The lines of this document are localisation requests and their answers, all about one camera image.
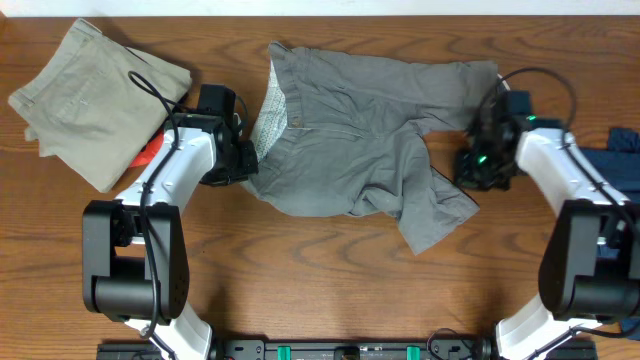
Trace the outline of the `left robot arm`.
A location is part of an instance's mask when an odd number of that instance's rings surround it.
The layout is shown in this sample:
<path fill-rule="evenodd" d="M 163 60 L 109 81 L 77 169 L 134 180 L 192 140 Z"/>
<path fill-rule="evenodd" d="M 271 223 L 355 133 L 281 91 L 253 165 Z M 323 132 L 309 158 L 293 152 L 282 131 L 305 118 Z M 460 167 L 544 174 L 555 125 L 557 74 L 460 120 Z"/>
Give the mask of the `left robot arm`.
<path fill-rule="evenodd" d="M 82 216 L 83 301 L 141 333 L 163 359 L 218 359 L 214 330 L 188 303 L 182 213 L 198 185 L 228 186 L 257 171 L 235 92 L 206 84 L 194 109 L 171 114 L 158 153 L 111 201 Z"/>

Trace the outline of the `grey shorts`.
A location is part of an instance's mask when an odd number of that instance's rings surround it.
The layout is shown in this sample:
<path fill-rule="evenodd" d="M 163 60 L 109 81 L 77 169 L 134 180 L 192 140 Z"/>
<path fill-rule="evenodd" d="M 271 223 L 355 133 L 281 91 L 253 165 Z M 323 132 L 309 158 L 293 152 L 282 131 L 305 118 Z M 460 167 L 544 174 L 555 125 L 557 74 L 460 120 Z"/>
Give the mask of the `grey shorts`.
<path fill-rule="evenodd" d="M 476 214 L 432 167 L 424 136 L 471 123 L 496 63 L 406 63 L 278 42 L 268 53 L 249 193 L 290 216 L 386 214 L 414 253 Z"/>

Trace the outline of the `navy blue shorts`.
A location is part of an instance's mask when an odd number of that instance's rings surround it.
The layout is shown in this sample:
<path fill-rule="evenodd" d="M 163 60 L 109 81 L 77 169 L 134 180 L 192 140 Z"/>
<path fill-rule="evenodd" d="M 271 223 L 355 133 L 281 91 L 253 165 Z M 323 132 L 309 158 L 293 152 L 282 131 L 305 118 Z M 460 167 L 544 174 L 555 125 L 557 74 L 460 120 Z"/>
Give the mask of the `navy blue shorts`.
<path fill-rule="evenodd" d="M 639 132 L 611 128 L 605 149 L 581 147 L 581 152 L 604 179 L 624 194 L 630 204 L 639 205 Z M 599 245 L 598 260 L 617 260 L 621 250 Z M 639 327 L 639 316 L 620 321 L 623 332 Z"/>

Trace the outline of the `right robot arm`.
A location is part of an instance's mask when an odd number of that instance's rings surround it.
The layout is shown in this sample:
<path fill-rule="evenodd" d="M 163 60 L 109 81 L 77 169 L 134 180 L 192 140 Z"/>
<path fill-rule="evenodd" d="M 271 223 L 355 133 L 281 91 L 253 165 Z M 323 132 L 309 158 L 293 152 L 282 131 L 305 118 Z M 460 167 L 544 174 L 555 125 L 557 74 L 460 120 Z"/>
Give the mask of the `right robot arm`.
<path fill-rule="evenodd" d="M 454 163 L 457 186 L 508 190 L 528 175 L 556 216 L 538 271 L 538 292 L 476 359 L 543 359 L 580 333 L 639 313 L 639 208 L 588 161 L 562 121 L 537 116 L 526 91 L 491 90 Z"/>

